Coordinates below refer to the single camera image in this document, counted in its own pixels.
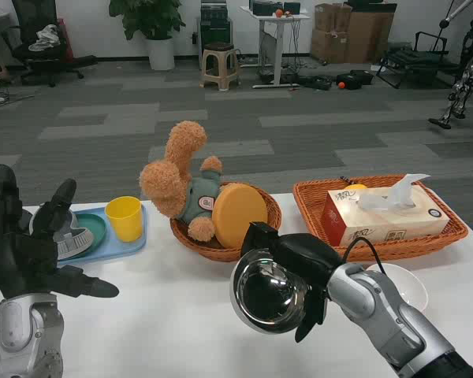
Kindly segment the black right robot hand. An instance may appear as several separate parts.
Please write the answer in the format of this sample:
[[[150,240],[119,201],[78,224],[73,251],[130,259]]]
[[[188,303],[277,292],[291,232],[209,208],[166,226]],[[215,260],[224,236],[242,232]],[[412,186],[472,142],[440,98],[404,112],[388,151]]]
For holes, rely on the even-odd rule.
[[[233,309],[250,328],[294,331],[299,343],[323,323],[328,282],[340,265],[339,253],[312,234],[279,235],[268,224],[251,223],[231,275]]]

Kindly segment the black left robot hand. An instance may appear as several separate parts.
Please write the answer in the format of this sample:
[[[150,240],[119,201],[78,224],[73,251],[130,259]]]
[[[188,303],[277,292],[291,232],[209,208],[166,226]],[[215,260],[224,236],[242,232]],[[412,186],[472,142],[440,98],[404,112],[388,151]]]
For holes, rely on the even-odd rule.
[[[51,292],[74,298],[118,296],[118,288],[105,280],[86,276],[71,265],[58,267],[53,236],[61,229],[75,193],[76,181],[65,180],[39,209],[38,224],[26,232],[20,226],[23,203],[15,173],[8,165],[0,165],[0,291],[4,298]]]

